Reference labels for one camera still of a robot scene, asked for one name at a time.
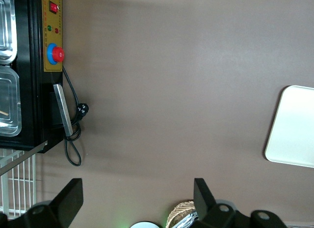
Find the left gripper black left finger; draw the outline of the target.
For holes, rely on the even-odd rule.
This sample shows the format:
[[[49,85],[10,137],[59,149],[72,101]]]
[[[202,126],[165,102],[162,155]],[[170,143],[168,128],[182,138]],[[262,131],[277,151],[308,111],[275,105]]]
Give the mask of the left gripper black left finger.
[[[83,205],[81,178],[73,178],[51,201],[40,202],[25,214],[9,220],[0,215],[2,228],[68,228]]]

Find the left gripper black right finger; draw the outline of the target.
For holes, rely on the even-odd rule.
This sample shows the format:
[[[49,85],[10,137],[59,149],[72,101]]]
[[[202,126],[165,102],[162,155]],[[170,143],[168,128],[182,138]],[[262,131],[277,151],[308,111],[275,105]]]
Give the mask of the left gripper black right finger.
[[[194,206],[198,219],[192,228],[285,228],[273,212],[254,210],[246,216],[225,202],[218,202],[202,178],[194,179]]]

